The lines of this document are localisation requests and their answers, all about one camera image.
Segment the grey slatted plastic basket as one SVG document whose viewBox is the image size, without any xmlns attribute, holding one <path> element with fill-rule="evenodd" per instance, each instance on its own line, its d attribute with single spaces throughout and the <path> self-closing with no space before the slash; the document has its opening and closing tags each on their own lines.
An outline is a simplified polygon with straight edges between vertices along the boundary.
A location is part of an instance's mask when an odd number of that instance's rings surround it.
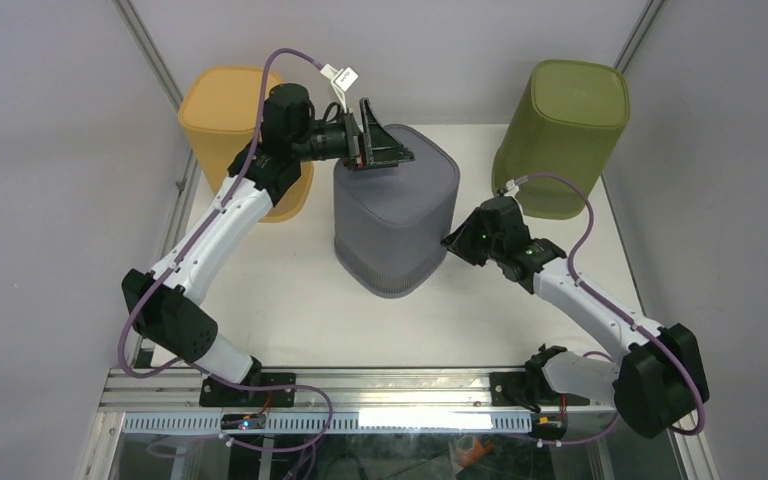
<svg viewBox="0 0 768 480">
<path fill-rule="evenodd" d="M 442 240 L 451 232 L 460 169 L 415 128 L 390 124 L 386 131 L 415 159 L 368 172 L 333 168 L 333 245 L 360 285 L 393 299 L 417 289 L 446 257 Z"/>
</svg>

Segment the green slatted plastic basket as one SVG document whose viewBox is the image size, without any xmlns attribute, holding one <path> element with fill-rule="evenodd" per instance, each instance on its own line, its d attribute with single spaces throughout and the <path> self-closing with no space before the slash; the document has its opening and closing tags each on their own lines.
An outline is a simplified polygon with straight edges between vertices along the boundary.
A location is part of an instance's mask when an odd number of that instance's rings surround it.
<svg viewBox="0 0 768 480">
<path fill-rule="evenodd" d="M 611 66 L 566 59 L 533 68 L 491 169 L 491 190 L 530 179 L 517 200 L 528 216 L 566 220 L 585 209 L 631 113 L 627 82 Z"/>
</svg>

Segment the yellow slatted plastic basket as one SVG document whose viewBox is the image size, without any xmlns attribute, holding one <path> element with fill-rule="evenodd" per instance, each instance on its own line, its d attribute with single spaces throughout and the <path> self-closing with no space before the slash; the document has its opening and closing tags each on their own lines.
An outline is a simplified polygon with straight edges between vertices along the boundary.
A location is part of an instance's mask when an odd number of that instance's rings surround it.
<svg viewBox="0 0 768 480">
<path fill-rule="evenodd" d="M 191 84 L 178 109 L 179 124 L 213 193 L 252 139 L 261 80 L 259 67 L 211 67 Z"/>
</svg>

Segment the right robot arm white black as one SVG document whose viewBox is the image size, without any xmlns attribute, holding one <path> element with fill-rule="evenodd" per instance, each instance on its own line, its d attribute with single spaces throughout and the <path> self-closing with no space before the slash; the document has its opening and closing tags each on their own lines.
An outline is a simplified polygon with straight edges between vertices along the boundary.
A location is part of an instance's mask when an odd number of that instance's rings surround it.
<svg viewBox="0 0 768 480">
<path fill-rule="evenodd" d="M 595 360 L 565 347 L 545 348 L 525 364 L 526 396 L 548 405 L 561 394 L 613 407 L 638 435 L 654 438 L 710 398 L 695 335 L 635 313 L 588 283 L 564 250 L 531 235 L 519 203 L 491 198 L 441 241 L 473 266 L 493 262 L 509 281 L 553 305 L 603 348 Z"/>
</svg>

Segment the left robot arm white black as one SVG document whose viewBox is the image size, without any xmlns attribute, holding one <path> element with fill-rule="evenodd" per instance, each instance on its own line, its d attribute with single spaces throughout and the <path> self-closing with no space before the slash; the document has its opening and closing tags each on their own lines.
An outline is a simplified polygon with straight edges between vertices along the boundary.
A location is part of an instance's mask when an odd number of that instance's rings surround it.
<svg viewBox="0 0 768 480">
<path fill-rule="evenodd" d="M 201 307 L 230 254 L 300 179 L 306 162 L 336 159 L 351 172 L 397 167 L 414 153 L 386 131 L 368 99 L 360 113 L 339 107 L 316 118 L 308 90 L 273 87 L 256 115 L 252 140 L 228 168 L 220 190 L 197 226 L 149 271 L 129 271 L 122 290 L 135 332 L 217 381 L 237 406 L 261 392 L 260 362 L 239 350 Z"/>
</svg>

